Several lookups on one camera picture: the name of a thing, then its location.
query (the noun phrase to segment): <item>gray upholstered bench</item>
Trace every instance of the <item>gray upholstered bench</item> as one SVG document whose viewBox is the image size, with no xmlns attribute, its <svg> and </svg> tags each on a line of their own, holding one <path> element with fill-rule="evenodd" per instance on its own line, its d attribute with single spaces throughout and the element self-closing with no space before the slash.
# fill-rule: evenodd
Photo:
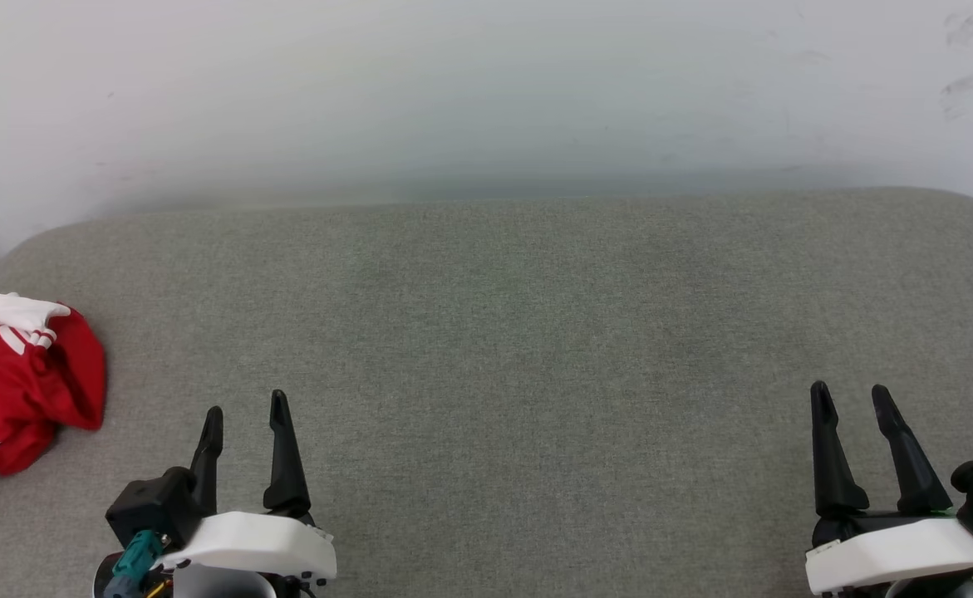
<svg viewBox="0 0 973 598">
<path fill-rule="evenodd" d="M 0 479 L 0 596 L 84 596 L 135 478 L 227 413 L 258 510 L 269 391 L 300 432 L 330 598 L 802 596 L 808 387 L 872 503 L 870 386 L 945 477 L 973 458 L 973 200 L 931 190 L 151 215 L 0 264 L 109 352 L 102 431 Z"/>
</svg>

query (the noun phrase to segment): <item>red cloth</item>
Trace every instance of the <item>red cloth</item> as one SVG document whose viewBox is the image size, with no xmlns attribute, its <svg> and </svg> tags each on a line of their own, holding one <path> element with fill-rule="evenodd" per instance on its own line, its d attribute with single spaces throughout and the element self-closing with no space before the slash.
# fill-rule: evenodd
<svg viewBox="0 0 973 598">
<path fill-rule="evenodd" d="M 56 424 L 97 430 L 106 397 L 102 345 L 79 311 L 49 318 L 46 329 L 0 326 L 0 474 L 31 465 Z M 39 336 L 53 334 L 53 343 Z"/>
</svg>

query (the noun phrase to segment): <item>wire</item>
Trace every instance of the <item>wire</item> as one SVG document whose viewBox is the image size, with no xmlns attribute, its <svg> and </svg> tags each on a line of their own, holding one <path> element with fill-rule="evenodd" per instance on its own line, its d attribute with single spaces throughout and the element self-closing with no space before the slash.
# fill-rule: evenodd
<svg viewBox="0 0 973 598">
<path fill-rule="evenodd" d="M 171 587 L 171 586 L 172 586 L 172 580 L 166 579 L 165 581 L 157 584 L 157 586 L 155 586 L 155 588 L 153 588 L 153 590 L 151 590 L 149 594 L 145 595 L 145 598 L 157 598 L 157 596 L 159 596 L 160 593 L 162 593 L 162 591 L 164 591 L 166 587 Z"/>
<path fill-rule="evenodd" d="M 900 581 L 893 583 L 892 586 L 889 586 L 888 591 L 886 591 L 885 598 L 893 598 L 893 596 L 896 594 L 901 593 L 903 588 L 907 587 L 908 584 L 911 584 L 911 580 L 909 579 L 901 579 Z"/>
</svg>

